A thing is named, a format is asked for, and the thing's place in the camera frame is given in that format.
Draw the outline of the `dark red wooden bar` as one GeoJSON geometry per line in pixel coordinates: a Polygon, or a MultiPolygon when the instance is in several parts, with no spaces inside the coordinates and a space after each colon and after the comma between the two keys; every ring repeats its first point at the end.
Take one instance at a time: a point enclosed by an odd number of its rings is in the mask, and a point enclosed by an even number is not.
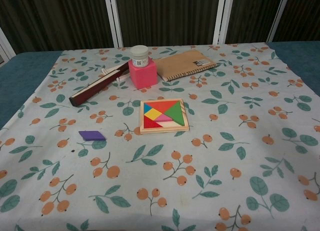
{"type": "Polygon", "coordinates": [[[114,82],[117,78],[119,78],[123,73],[129,70],[129,63],[126,62],[120,65],[117,68],[113,68],[110,72],[108,72],[103,77],[89,84],[87,87],[82,90],[76,92],[72,96],[69,97],[69,101],[74,107],[78,107],[90,99],[92,96],[96,95],[102,89],[104,89],[107,85],[114,82]]]}

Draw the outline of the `wooden tangram tray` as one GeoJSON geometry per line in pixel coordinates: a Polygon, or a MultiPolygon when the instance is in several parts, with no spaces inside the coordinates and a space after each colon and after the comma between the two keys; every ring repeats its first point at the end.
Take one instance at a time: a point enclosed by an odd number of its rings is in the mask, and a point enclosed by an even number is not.
{"type": "Polygon", "coordinates": [[[157,99],[157,100],[143,100],[140,102],[140,118],[139,118],[139,125],[140,125],[140,133],[141,134],[157,134],[157,133],[172,133],[172,132],[185,132],[190,130],[186,108],[184,102],[181,98],[175,99],[157,99]],[[164,102],[164,101],[178,101],[180,102],[182,116],[184,119],[184,126],[179,125],[174,121],[168,122],[157,122],[162,127],[159,128],[144,128],[144,103],[148,102],[164,102]]]}

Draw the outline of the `yellow square tangram piece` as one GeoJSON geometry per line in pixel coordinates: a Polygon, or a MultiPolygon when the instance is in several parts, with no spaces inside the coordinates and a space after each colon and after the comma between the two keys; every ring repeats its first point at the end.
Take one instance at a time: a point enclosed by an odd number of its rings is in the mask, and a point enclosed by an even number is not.
{"type": "Polygon", "coordinates": [[[154,108],[151,108],[149,111],[144,113],[144,116],[149,118],[152,121],[156,120],[161,115],[162,113],[154,108]]]}

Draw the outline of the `floral print tablecloth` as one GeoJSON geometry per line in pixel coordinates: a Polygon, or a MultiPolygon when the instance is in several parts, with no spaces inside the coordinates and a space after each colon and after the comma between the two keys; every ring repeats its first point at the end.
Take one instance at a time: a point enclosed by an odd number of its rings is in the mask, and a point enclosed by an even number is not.
{"type": "Polygon", "coordinates": [[[0,231],[320,231],[320,96],[266,43],[148,50],[217,66],[74,107],[130,51],[62,51],[0,128],[0,231]],[[141,134],[141,102],[162,99],[183,100],[188,131],[141,134]]]}

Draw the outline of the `brown stitched notebook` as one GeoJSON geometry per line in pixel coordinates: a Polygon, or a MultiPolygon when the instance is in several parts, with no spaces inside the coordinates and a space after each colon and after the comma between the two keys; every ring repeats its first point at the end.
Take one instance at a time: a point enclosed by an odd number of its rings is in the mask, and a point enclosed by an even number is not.
{"type": "Polygon", "coordinates": [[[173,81],[186,76],[194,75],[217,64],[198,50],[189,50],[163,58],[153,59],[157,74],[165,81],[173,81]]]}

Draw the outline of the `orange large triangle tangram piece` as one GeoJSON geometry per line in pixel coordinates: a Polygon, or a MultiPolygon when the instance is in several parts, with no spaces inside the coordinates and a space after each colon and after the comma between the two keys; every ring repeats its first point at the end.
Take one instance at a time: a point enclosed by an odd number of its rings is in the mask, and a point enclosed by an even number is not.
{"type": "Polygon", "coordinates": [[[177,100],[174,101],[157,101],[157,102],[145,102],[152,108],[158,110],[161,113],[165,113],[169,108],[171,108],[177,100]]]}

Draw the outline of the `pink triangular block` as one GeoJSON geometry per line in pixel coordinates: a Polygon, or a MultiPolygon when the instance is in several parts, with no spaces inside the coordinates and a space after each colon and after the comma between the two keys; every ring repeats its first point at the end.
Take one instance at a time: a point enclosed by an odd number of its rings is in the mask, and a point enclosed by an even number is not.
{"type": "Polygon", "coordinates": [[[156,123],[162,123],[162,122],[172,122],[173,119],[165,114],[161,114],[158,116],[155,120],[156,123]]]}

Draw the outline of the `white round jar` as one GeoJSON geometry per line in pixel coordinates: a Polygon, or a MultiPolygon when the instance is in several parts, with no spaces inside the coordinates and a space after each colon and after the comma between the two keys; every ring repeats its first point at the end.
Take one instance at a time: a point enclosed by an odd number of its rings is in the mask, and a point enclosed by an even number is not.
{"type": "Polygon", "coordinates": [[[135,45],[130,48],[132,64],[136,68],[144,68],[149,64],[149,50],[145,45],[135,45]]]}

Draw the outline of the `purple parallelogram tangram piece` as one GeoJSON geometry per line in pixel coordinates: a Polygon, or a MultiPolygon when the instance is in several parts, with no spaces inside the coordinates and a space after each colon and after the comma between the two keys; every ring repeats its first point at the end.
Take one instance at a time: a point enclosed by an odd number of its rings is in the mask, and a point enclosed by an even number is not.
{"type": "Polygon", "coordinates": [[[83,138],[84,141],[106,141],[107,139],[99,132],[96,130],[92,131],[79,131],[79,135],[83,138]]]}

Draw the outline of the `green triangle tangram piece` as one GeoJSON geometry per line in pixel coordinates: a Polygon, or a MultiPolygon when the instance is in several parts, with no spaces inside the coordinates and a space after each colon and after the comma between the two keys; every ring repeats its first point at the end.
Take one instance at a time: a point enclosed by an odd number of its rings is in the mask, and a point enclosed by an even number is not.
{"type": "Polygon", "coordinates": [[[172,107],[170,107],[167,111],[165,111],[164,114],[172,118],[172,120],[177,124],[181,126],[185,125],[181,104],[179,101],[177,101],[172,107]]]}

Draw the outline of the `dark folding screen panel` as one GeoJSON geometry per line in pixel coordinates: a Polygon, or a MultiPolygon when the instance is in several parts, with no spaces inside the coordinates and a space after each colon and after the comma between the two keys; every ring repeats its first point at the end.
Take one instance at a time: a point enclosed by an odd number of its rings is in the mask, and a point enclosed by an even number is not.
{"type": "Polygon", "coordinates": [[[114,47],[105,0],[0,0],[16,54],[114,47]]]}
{"type": "Polygon", "coordinates": [[[233,0],[226,44],[266,42],[281,0],[233,0]]]}
{"type": "Polygon", "coordinates": [[[210,45],[219,0],[115,0],[124,47],[210,45]]]}
{"type": "Polygon", "coordinates": [[[320,0],[287,0],[272,41],[320,41],[320,0]]]}

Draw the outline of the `red triangle tangram piece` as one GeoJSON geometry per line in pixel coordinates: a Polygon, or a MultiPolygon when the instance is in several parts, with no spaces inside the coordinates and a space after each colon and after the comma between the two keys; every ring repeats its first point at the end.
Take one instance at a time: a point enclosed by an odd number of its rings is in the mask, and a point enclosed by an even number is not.
{"type": "Polygon", "coordinates": [[[154,120],[150,119],[147,116],[143,116],[143,128],[144,129],[153,129],[153,128],[162,128],[160,124],[155,122],[154,120]]]}

